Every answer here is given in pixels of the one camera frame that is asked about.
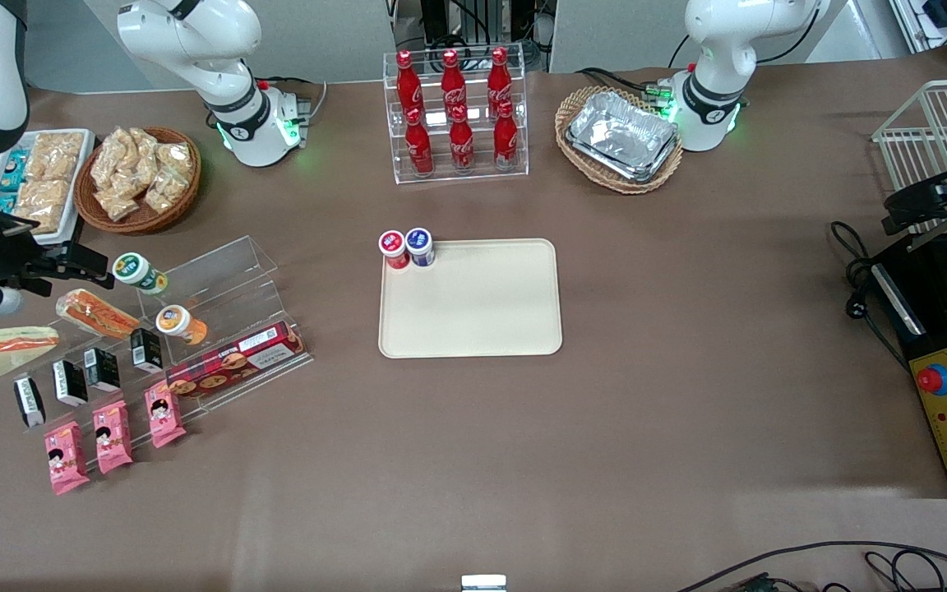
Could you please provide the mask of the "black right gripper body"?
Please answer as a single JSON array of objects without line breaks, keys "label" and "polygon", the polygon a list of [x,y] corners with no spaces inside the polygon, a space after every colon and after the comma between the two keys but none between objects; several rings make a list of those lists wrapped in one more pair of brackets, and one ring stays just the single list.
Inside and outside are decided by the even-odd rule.
[{"label": "black right gripper body", "polygon": [[31,232],[40,222],[0,216],[0,286],[48,297],[53,284],[40,274],[41,266],[56,266],[48,251],[37,243]]}]

